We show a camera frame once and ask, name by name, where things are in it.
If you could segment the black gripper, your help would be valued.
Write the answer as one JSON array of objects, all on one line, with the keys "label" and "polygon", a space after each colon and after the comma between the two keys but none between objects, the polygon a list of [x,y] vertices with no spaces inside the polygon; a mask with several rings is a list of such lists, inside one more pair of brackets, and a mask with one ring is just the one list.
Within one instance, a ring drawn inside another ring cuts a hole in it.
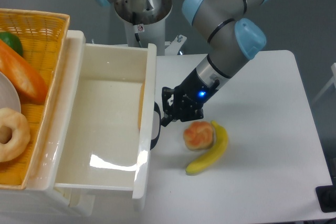
[{"label": "black gripper", "polygon": [[210,86],[206,85],[194,69],[174,89],[163,87],[161,125],[168,126],[175,119],[181,122],[203,119],[203,105],[217,92],[219,84],[220,80],[215,78]]}]

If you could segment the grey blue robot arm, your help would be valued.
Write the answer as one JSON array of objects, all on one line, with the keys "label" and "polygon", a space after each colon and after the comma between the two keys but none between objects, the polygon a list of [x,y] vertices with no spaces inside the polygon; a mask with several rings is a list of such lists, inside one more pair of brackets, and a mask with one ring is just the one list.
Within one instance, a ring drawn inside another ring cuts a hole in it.
[{"label": "grey blue robot arm", "polygon": [[[131,47],[155,44],[165,51],[165,20],[172,0],[96,0],[113,5],[124,22]],[[161,125],[203,118],[203,105],[266,45],[260,28],[246,12],[268,0],[184,0],[182,13],[212,51],[177,87],[162,89]]]}]

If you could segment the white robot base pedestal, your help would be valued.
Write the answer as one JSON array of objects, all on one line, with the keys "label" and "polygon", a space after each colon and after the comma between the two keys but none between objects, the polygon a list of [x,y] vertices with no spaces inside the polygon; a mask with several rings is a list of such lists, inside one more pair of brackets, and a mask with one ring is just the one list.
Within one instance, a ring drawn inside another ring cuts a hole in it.
[{"label": "white robot base pedestal", "polygon": [[158,56],[182,54],[187,37],[177,35],[172,41],[165,38],[172,0],[116,0],[113,5],[124,24],[128,46],[146,48],[155,44]]}]

